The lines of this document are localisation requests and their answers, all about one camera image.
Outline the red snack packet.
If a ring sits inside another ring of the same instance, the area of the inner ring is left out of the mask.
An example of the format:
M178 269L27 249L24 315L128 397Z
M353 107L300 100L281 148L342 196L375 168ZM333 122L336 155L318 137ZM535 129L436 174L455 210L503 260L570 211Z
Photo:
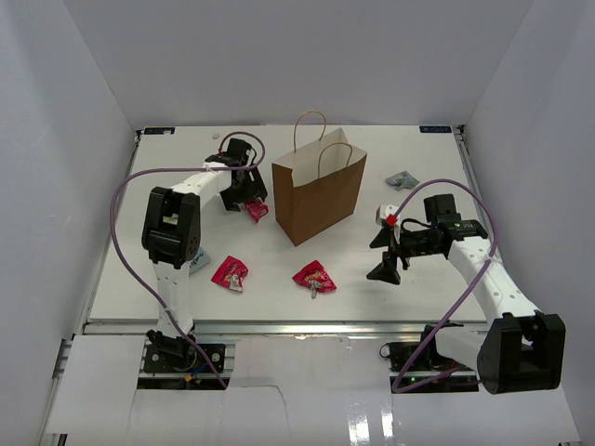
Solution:
M337 289L336 284L318 260L313 260L303 267L292 277L292 280L297 285L309 289L311 299L315 299L318 294L331 293Z
M260 199L245 203L245 209L255 223L269 213L269 207Z

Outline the grey snack packet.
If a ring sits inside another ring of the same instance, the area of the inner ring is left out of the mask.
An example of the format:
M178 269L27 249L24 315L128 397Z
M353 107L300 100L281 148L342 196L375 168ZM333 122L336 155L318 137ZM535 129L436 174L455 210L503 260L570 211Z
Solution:
M402 171L385 179L385 182L395 190L412 190L419 181L408 171Z

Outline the grey Himalaya mints packet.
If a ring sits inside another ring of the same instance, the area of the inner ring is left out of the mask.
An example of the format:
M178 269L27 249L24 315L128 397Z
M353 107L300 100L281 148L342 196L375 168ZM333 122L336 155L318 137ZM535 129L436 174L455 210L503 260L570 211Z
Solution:
M191 275L193 275L195 272L197 272L199 269L202 269L203 267L208 265L210 262L211 262L210 256L202 247L200 247L197 250L192 261L190 262L189 273Z

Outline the red Himalaya Vajomba packet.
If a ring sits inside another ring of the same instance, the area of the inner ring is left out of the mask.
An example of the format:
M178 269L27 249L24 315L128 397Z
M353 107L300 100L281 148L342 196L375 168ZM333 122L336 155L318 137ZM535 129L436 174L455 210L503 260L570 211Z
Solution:
M212 276L211 282L228 290L242 293L244 291L243 281L248 272L249 269L243 261L233 256L227 256Z

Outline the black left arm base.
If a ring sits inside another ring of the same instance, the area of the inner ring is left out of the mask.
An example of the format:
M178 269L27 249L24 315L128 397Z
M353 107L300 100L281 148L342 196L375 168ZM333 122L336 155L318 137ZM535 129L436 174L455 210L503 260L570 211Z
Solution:
M193 373L210 371L206 359L184 338L171 338L161 332L147 332L143 372L147 374Z

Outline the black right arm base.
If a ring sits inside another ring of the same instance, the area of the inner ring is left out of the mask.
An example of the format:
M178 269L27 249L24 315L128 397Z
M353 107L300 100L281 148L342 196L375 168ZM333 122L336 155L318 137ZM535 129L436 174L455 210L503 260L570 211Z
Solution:
M382 345L379 357L390 369L390 383L418 347L418 342L390 342ZM480 381L476 373L466 366L427 350L404 374L398 388L410 387L407 394L446 394L478 392Z

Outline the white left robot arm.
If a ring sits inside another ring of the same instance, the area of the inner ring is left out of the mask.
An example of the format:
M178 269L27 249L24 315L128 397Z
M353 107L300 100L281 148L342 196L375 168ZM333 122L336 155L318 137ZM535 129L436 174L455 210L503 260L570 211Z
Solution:
M156 331L166 337L188 335L194 326L190 269L201 247L204 204L218 196L226 210L238 212L242 205L263 204L268 196L256 151L239 135L226 136L198 173L150 192L141 244L152 262L162 300Z

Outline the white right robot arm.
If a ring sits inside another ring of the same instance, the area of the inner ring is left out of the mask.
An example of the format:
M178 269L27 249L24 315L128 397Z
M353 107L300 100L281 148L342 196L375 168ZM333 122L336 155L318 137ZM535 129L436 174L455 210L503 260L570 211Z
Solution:
M486 322L481 335L445 315L426 327L418 348L402 371L419 356L433 371L454 361L475 371L491 394L551 390L562 378L566 328L557 314L542 312L493 256L487 231L476 220L438 220L422 230L402 230L395 216L381 223L370 243L383 249L382 261L367 274L373 281L398 284L397 268L413 257L442 255L468 285Z

